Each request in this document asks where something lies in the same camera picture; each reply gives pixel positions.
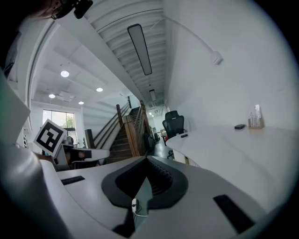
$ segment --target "cable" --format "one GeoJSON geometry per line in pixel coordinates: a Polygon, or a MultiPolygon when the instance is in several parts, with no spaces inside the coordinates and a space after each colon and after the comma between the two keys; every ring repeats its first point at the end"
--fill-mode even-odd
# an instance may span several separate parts
{"type": "Polygon", "coordinates": [[[141,210],[142,210],[142,207],[140,206],[140,205],[138,205],[138,207],[140,207],[140,210],[138,211],[138,212],[135,212],[134,213],[134,226],[135,226],[135,218],[136,218],[136,215],[137,215],[137,213],[139,213],[141,210]]]}
{"type": "Polygon", "coordinates": [[[164,18],[166,18],[167,20],[170,20],[171,22],[174,22],[174,23],[180,25],[182,28],[187,30],[189,33],[191,33],[193,36],[195,36],[195,38],[197,38],[210,53],[213,53],[213,49],[204,40],[202,40],[198,35],[196,35],[194,32],[192,32],[188,27],[184,26],[183,24],[179,23],[178,21],[173,20],[173,19],[171,19],[171,18],[169,18],[165,15],[164,15],[164,18]]]}
{"type": "Polygon", "coordinates": [[[135,213],[135,215],[139,216],[139,217],[148,217],[148,215],[146,215],[146,216],[145,215],[138,215],[137,213],[135,213]]]}
{"type": "Polygon", "coordinates": [[[148,216],[148,215],[146,215],[146,216],[145,215],[138,215],[138,213],[142,210],[142,207],[140,205],[138,205],[138,206],[140,207],[140,210],[138,212],[134,212],[134,214],[135,214],[134,215],[134,220],[135,220],[136,216],[138,216],[138,217],[147,217],[148,216]]]}
{"type": "Polygon", "coordinates": [[[162,19],[160,19],[159,21],[157,21],[148,31],[147,31],[147,33],[149,32],[149,31],[151,31],[160,21],[162,21],[162,20],[164,20],[165,18],[162,18],[162,19]]]}

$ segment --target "office chair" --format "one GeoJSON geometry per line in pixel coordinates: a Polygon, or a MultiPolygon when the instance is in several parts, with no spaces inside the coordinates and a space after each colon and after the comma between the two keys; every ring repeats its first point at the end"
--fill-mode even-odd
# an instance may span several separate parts
{"type": "MultiPolygon", "coordinates": [[[[166,130],[168,139],[171,139],[177,134],[182,134],[184,132],[184,120],[184,117],[182,115],[178,115],[176,110],[173,111],[173,113],[170,111],[165,114],[165,120],[162,122],[162,124],[166,130]]],[[[173,156],[173,150],[170,150],[169,152],[170,154],[167,156],[167,158],[173,156]]]]}
{"type": "Polygon", "coordinates": [[[178,116],[179,116],[179,114],[176,110],[169,111],[165,114],[165,120],[171,120],[171,119],[176,118],[178,116]]]}

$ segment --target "dark floor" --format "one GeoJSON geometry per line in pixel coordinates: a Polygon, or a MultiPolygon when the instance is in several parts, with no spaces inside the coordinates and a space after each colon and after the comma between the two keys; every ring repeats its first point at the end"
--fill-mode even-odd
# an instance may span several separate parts
{"type": "Polygon", "coordinates": [[[158,134],[160,136],[160,140],[156,143],[155,149],[149,152],[149,155],[151,156],[157,156],[160,158],[167,158],[168,151],[171,150],[171,148],[164,145],[163,138],[161,137],[161,134],[158,134]]]}

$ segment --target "small black device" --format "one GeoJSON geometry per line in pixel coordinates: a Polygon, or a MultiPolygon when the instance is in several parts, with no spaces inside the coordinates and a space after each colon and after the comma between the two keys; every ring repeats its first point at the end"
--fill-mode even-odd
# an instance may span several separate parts
{"type": "Polygon", "coordinates": [[[75,8],[74,15],[77,19],[80,19],[92,6],[92,4],[92,0],[61,0],[61,6],[56,9],[52,18],[54,20],[62,18],[75,8]]]}
{"type": "Polygon", "coordinates": [[[243,129],[245,127],[245,125],[236,125],[235,129],[243,129]]]}

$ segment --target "wooden stair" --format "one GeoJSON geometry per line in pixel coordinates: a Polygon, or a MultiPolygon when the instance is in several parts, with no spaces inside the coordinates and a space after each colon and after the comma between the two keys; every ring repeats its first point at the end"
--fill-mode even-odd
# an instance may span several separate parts
{"type": "MultiPolygon", "coordinates": [[[[130,115],[132,116],[134,123],[136,121],[138,111],[139,111],[139,107],[131,110],[130,115]]],[[[122,161],[131,157],[133,156],[131,153],[131,149],[130,149],[130,145],[126,133],[126,128],[123,125],[110,148],[110,156],[109,158],[106,159],[105,164],[122,161]]]]}
{"type": "Polygon", "coordinates": [[[137,118],[137,114],[139,112],[139,108],[140,107],[134,108],[134,109],[131,110],[130,115],[132,116],[134,123],[136,122],[136,118],[137,118]]]}

